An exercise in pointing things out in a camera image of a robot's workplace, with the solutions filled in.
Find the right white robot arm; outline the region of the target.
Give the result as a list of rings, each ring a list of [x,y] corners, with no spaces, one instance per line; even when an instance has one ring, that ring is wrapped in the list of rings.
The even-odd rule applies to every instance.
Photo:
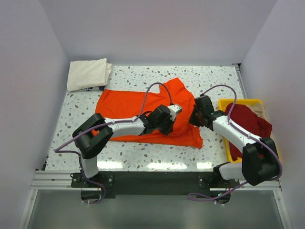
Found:
[[[221,111],[215,111],[211,99],[202,94],[195,98],[189,123],[206,127],[222,135],[241,153],[240,163],[227,162],[213,168],[213,184],[224,187],[230,179],[243,179],[256,186],[265,181],[278,180],[283,168],[273,139],[262,138],[245,130]]]

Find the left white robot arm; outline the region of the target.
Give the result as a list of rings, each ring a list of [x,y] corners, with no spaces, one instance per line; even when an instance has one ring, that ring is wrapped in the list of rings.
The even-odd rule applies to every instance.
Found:
[[[120,136],[142,136],[157,130],[163,135],[173,131],[173,124],[182,108],[177,104],[160,105],[152,112],[143,113],[128,119],[109,119],[101,114],[93,114],[73,133],[74,143],[81,153],[81,166],[84,174],[82,182],[94,187],[99,181],[97,155],[108,141]]]

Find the orange t shirt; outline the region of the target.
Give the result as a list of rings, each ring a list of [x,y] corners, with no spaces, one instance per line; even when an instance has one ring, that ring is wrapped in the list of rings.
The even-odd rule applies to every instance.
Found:
[[[173,103],[182,107],[182,112],[177,115],[173,125],[173,132],[166,136],[156,130],[149,135],[121,136],[112,138],[111,141],[203,147],[200,128],[189,123],[194,106],[194,96],[179,78],[169,80],[164,85],[169,89]],[[144,96],[145,92],[105,89],[97,102],[95,112],[114,119],[134,117],[141,110]]]

